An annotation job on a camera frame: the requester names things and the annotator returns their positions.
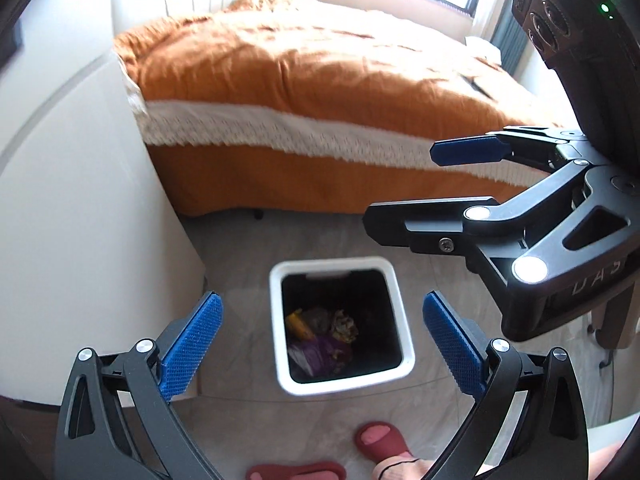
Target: white trash can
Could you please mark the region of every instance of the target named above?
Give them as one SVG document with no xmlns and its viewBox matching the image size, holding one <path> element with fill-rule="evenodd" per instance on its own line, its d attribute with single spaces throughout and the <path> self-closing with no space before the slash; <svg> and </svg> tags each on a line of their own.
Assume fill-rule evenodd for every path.
<svg viewBox="0 0 640 480">
<path fill-rule="evenodd" d="M 394 269 L 377 256 L 282 262 L 271 269 L 271 322 L 276 373 L 295 396 L 353 390 L 401 379 L 414 368 L 415 354 Z M 296 341 L 285 318 L 302 309 L 344 310 L 358 329 L 353 357 L 337 374 L 312 377 L 290 359 Z"/>
</svg>

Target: teal curtain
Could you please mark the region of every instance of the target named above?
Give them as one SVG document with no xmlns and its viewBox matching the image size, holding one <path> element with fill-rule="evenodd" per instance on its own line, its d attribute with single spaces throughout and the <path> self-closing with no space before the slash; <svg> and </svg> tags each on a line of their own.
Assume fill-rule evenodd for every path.
<svg viewBox="0 0 640 480">
<path fill-rule="evenodd" d="M 505 1 L 500 13 L 500 20 L 498 20 L 494 36 L 491 39 L 491 43 L 500 49 L 502 68 L 510 75 L 516 71 L 524 49 L 529 43 L 527 33 L 522 30 L 511 13 L 512 4 L 513 0 Z"/>
</svg>

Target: bed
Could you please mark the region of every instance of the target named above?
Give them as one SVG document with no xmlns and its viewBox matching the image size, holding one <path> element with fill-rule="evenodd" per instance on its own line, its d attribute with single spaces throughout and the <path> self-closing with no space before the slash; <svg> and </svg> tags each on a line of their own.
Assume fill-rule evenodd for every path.
<svg viewBox="0 0 640 480">
<path fill-rule="evenodd" d="M 434 141 L 558 126 L 499 66 L 430 28 L 316 0 L 236 0 L 115 39 L 130 102 L 176 211 L 362 213 L 372 202 L 491 195 L 541 172 L 439 168 Z"/>
</svg>

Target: red slipper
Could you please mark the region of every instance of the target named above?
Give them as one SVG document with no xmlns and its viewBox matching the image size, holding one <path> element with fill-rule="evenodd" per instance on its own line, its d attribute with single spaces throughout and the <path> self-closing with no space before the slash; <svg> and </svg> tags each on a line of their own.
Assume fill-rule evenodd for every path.
<svg viewBox="0 0 640 480">
<path fill-rule="evenodd" d="M 362 434 L 372 426 L 386 426 L 391 431 L 373 444 L 365 444 L 362 441 Z M 388 422 L 370 422 L 369 424 L 365 424 L 353 436 L 353 442 L 365 457 L 376 464 L 392 456 L 410 452 L 400 430 Z"/>
<path fill-rule="evenodd" d="M 345 469 L 335 462 L 318 462 L 315 464 L 301 466 L 261 464 L 249 469 L 244 478 L 246 480 L 250 480 L 253 473 L 258 473 L 262 477 L 262 480 L 289 480 L 296 475 L 308 475 L 323 471 L 335 473 L 338 480 L 346 480 L 347 478 L 347 472 Z"/>
</svg>

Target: gray tile floor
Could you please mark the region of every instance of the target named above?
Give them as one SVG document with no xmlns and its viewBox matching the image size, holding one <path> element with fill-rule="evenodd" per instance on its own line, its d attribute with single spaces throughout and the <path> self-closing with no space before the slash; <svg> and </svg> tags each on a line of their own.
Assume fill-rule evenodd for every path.
<svg viewBox="0 0 640 480">
<path fill-rule="evenodd" d="M 388 420 L 405 434 L 412 451 L 436 458 L 455 434 L 472 402 L 457 390 L 443 359 L 422 325 L 425 293 L 437 288 L 463 317 L 489 336 L 500 334 L 500 313 L 480 279 L 461 258 L 423 256 L 383 248 L 368 239 L 355 216 L 230 211 L 184 221 L 207 266 L 211 288 L 225 302 L 225 321 L 200 368 L 201 396 L 174 405 L 188 430 L 227 480 L 240 480 L 255 463 L 300 464 L 336 460 L 351 479 L 369 477 L 372 464 L 356 451 L 351 436 L 374 419 Z M 363 390 L 300 398 L 278 386 L 271 340 L 268 275 L 283 260 L 379 255 L 394 265 L 416 351 L 406 378 Z M 598 369 L 606 353 L 586 336 L 578 319 L 520 349 L 546 353 L 568 349 L 580 383 L 590 426 L 609 420 L 612 370 Z M 616 367 L 616 388 L 625 373 Z M 518 418 L 518 396 L 487 462 L 497 463 Z M 22 408 L 0 398 L 0 415 L 31 459 L 52 471 L 57 415 Z M 136 436 L 143 431 L 129 417 Z M 143 455 L 150 449 L 143 446 Z"/>
</svg>

